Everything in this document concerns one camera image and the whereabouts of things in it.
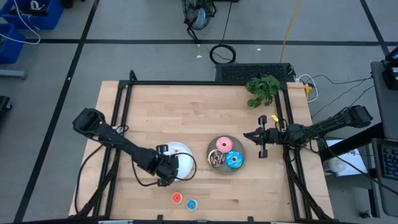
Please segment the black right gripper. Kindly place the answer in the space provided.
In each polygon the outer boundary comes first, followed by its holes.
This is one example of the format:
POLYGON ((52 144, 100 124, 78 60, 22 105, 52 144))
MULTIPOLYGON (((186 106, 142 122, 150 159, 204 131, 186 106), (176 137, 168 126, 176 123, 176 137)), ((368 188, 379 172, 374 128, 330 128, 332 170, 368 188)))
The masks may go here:
POLYGON ((268 157, 266 144, 288 145, 287 133, 279 131, 277 128, 266 129, 266 115, 260 116, 258 118, 258 123, 260 125, 259 129, 256 129, 253 132, 244 133, 243 136, 254 142, 256 145, 261 146, 261 150, 259 151, 259 158, 264 159, 268 157))

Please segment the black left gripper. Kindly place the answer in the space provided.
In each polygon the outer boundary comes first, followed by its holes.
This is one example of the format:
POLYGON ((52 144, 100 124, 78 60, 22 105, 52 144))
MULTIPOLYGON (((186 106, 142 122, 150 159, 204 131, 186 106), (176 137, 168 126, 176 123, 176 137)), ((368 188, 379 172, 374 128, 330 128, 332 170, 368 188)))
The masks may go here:
POLYGON ((173 155, 155 153, 149 161, 147 171, 151 175, 157 175, 158 187, 166 187, 177 179, 178 158, 173 155))

